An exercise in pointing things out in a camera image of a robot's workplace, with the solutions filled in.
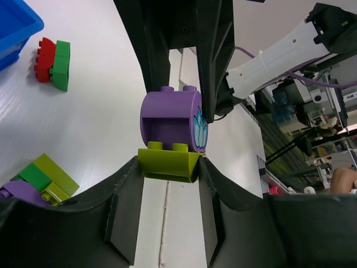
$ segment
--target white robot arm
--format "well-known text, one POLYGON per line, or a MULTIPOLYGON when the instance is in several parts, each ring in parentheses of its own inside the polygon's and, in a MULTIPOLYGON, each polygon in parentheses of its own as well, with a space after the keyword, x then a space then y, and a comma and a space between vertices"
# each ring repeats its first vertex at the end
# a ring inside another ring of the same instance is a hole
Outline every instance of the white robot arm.
MULTIPOLYGON (((353 18, 353 14, 357 13, 357 0, 320 0, 319 3, 339 7, 347 12, 339 8, 337 8, 337 12, 344 12, 344 14, 353 18)), ((261 51, 259 55, 244 65, 229 70, 226 79, 228 86, 234 89, 233 96, 245 99, 256 90, 265 88, 279 78, 286 76, 289 71, 294 72, 300 67, 321 60, 331 53, 339 54, 335 47, 331 48, 326 45, 326 42, 316 41, 316 38, 323 34, 319 30, 318 24, 319 19, 311 19, 310 13, 309 18, 301 22, 289 35, 267 50, 261 51)))

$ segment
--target white table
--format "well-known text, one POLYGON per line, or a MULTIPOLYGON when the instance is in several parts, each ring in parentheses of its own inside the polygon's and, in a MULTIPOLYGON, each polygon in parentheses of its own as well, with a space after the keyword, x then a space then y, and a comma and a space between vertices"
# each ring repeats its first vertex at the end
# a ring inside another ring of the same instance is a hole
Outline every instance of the white table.
MULTIPOLYGON (((19 62, 0 73, 0 185, 45 152, 80 185, 79 193, 117 171, 144 146, 139 130, 146 93, 141 69, 111 0, 26 2, 45 29, 30 38, 19 62), (35 51, 44 36, 71 42, 67 93, 34 77, 35 51)), ((178 51, 170 53, 170 62, 175 88, 180 70, 197 71, 197 65, 186 66, 185 61, 180 68, 178 51)), ((261 134, 242 108, 210 126, 207 155, 223 174, 261 196, 256 162, 256 155, 264 158, 261 134)), ((166 188, 166 181, 145 181, 134 267, 158 267, 161 261, 165 268, 203 268, 197 183, 169 183, 168 192, 166 188)))

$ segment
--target green toy block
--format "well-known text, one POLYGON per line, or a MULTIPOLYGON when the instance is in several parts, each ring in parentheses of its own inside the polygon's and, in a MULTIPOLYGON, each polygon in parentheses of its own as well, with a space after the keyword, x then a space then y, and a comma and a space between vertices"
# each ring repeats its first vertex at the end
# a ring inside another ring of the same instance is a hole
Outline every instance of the green toy block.
POLYGON ((163 150, 162 142, 148 143, 148 149, 138 150, 143 175, 151 179, 194 183, 198 177, 197 161, 203 153, 188 152, 189 146, 175 143, 173 150, 163 150))
POLYGON ((55 55, 70 58, 71 44, 69 42, 57 40, 55 55))
POLYGON ((52 182, 51 179, 33 163, 25 167, 17 177, 30 183, 39 192, 52 182))
POLYGON ((55 207, 64 200, 69 199, 69 196, 62 191, 54 182, 51 182, 43 191, 41 191, 43 200, 51 202, 55 207))
POLYGON ((59 90, 67 92, 69 80, 69 58, 55 56, 53 67, 50 69, 51 81, 59 90))
POLYGON ((78 190, 79 185, 46 154, 41 155, 33 163, 68 196, 71 197, 78 190))

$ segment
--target blue container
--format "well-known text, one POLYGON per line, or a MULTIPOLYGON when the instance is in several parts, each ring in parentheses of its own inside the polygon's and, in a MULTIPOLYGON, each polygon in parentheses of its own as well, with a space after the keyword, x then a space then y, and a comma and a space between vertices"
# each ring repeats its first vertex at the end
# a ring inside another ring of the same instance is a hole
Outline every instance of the blue container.
POLYGON ((43 28, 42 19, 23 0, 0 0, 0 71, 15 63, 30 36, 43 28))

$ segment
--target skin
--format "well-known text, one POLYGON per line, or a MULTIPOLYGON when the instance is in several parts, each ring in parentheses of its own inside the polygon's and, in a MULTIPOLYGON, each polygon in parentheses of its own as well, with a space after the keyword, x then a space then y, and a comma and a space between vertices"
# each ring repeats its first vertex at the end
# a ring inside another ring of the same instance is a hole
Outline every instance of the skin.
POLYGON ((354 188, 357 171, 346 167, 335 169, 331 178, 331 194, 348 194, 354 188))

